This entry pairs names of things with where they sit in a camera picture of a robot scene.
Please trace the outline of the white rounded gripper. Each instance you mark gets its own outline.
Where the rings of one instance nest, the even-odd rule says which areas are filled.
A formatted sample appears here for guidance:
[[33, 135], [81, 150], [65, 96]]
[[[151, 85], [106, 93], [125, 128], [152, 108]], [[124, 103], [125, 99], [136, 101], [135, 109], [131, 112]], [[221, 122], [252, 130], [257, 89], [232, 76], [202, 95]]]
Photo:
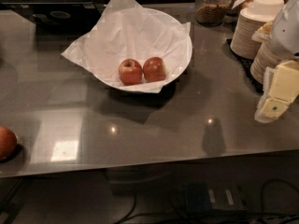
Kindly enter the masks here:
[[[270, 50], [285, 59], [299, 59], [299, 0], [288, 0], [274, 22], [268, 21], [252, 35], [256, 42], [270, 42]], [[261, 123], [279, 119], [299, 95], [299, 62], [287, 61], [267, 67], [263, 96], [254, 118]]]

